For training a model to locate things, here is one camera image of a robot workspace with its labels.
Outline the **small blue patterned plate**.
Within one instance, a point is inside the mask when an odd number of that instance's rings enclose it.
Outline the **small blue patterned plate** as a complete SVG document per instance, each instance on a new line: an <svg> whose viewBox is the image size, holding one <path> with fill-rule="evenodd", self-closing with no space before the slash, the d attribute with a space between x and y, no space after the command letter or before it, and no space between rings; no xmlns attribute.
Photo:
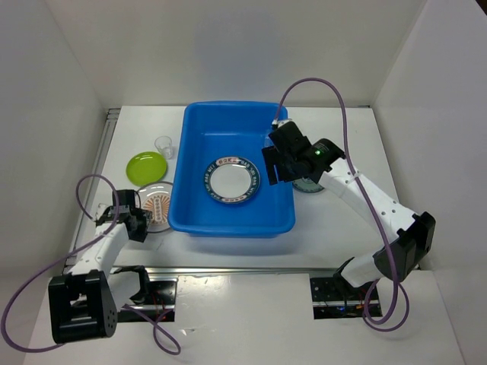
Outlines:
<svg viewBox="0 0 487 365"><path fill-rule="evenodd" d="M314 194L322 192L324 188L311 179L301 178L292 182L293 187L299 192Z"/></svg>

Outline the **orange sunburst pattern plate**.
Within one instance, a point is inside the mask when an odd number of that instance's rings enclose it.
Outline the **orange sunburst pattern plate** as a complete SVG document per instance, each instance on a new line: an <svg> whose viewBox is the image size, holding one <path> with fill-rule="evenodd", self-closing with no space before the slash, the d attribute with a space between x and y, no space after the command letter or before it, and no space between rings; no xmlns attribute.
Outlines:
<svg viewBox="0 0 487 365"><path fill-rule="evenodd" d="M141 208L151 212L149 233L163 233L170 229L168 213L173 183L161 181L147 184L138 189L142 199Z"/></svg>

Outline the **dark green lettered plate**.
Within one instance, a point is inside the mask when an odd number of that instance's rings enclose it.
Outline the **dark green lettered plate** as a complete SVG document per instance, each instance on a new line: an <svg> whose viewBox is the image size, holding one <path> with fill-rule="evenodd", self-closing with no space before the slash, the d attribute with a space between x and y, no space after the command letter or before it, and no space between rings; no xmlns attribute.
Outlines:
<svg viewBox="0 0 487 365"><path fill-rule="evenodd" d="M224 156L212 161L203 174L203 185L211 198L223 204L250 200L258 191L261 176L257 166L238 156Z"/></svg>

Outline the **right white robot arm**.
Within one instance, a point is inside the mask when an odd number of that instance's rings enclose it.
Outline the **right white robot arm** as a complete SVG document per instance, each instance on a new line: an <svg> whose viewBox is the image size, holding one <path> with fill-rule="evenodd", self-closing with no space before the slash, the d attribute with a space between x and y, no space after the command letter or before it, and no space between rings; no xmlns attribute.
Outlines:
<svg viewBox="0 0 487 365"><path fill-rule="evenodd" d="M350 299L361 286L381 278L404 281L429 253L435 219L402 206L350 167L345 152L332 141L310 143L290 119L273 121L268 137L272 144L262 153L270 184L309 179L342 199L386 239L378 251L349 259L338 269L333 286L339 297Z"/></svg>

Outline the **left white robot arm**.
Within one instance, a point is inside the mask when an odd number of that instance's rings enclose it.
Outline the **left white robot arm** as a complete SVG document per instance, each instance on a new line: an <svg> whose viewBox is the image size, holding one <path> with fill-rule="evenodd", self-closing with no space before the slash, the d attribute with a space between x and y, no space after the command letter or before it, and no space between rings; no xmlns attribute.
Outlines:
<svg viewBox="0 0 487 365"><path fill-rule="evenodd" d="M119 190L112 199L120 203L119 217L113 205L106 208L96 220L99 241L83 252L68 273L49 283L51 330L57 344L109 338L124 305L145 303L151 297L144 266L113 266L127 243L145 241L152 213L142 208L134 190Z"/></svg>

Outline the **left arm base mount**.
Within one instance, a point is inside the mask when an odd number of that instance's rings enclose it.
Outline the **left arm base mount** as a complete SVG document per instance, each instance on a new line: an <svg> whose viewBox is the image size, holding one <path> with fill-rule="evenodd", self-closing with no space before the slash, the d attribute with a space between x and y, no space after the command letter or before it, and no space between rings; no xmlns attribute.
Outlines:
<svg viewBox="0 0 487 365"><path fill-rule="evenodd" d="M121 299L129 294L126 304L143 312L151 320L156 320L163 311L162 322L173 322L177 296L177 278L156 273L142 265L115 268L108 280L114 289L113 299L119 309L118 322L143 322L144 319L128 309L123 309Z"/></svg>

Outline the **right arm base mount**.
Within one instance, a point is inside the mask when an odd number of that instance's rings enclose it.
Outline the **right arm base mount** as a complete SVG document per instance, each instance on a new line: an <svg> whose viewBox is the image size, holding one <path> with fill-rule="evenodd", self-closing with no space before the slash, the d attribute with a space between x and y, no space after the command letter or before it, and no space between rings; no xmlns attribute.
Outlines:
<svg viewBox="0 0 487 365"><path fill-rule="evenodd" d="M310 277L314 319L361 318L371 283L343 295L331 277Z"/></svg>

